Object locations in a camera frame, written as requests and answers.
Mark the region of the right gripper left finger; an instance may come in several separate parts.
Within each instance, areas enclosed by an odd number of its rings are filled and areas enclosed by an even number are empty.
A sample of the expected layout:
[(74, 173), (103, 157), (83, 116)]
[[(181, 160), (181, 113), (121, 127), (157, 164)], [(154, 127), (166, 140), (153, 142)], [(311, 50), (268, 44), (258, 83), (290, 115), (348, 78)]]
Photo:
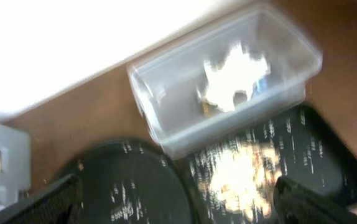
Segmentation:
[(78, 223), (82, 182), (67, 175), (48, 187), (0, 211), (0, 224)]

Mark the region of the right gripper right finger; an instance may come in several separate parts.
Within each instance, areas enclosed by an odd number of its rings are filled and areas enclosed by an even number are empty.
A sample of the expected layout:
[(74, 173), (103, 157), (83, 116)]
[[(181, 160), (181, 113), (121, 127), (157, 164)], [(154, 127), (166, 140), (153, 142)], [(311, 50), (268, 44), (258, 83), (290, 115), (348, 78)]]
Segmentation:
[(357, 224), (357, 215), (281, 176), (273, 193), (280, 224)]

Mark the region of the food scraps pile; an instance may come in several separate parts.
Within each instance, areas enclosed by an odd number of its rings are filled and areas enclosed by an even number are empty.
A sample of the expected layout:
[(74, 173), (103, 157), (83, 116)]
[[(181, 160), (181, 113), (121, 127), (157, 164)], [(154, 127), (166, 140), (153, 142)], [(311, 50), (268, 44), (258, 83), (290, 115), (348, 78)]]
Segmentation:
[(272, 217), (273, 188), (282, 176), (274, 147), (242, 142), (205, 149), (195, 155), (190, 172), (210, 219), (213, 212), (239, 215), (242, 223)]

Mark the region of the brown snack wrapper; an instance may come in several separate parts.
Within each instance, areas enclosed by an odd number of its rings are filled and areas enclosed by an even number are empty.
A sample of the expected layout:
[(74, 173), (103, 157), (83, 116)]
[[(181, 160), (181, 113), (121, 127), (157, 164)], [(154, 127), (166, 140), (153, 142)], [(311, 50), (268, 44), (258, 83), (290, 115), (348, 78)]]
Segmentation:
[(198, 93), (197, 98), (201, 107), (202, 114), (205, 117), (209, 118), (221, 113), (221, 111), (216, 105), (209, 104), (207, 100), (204, 100), (202, 98), (201, 94)]

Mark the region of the white tissue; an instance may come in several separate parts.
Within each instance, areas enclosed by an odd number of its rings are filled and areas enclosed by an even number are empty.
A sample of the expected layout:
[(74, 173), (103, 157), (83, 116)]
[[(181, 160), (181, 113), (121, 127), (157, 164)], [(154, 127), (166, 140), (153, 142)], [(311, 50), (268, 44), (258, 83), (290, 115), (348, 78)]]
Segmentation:
[(254, 85), (271, 73), (271, 66), (265, 56), (253, 58), (239, 42), (229, 48), (221, 65), (213, 65), (211, 61), (204, 60), (203, 67), (207, 84), (199, 94), (222, 112), (235, 110), (236, 93), (244, 93), (247, 100), (250, 100)]

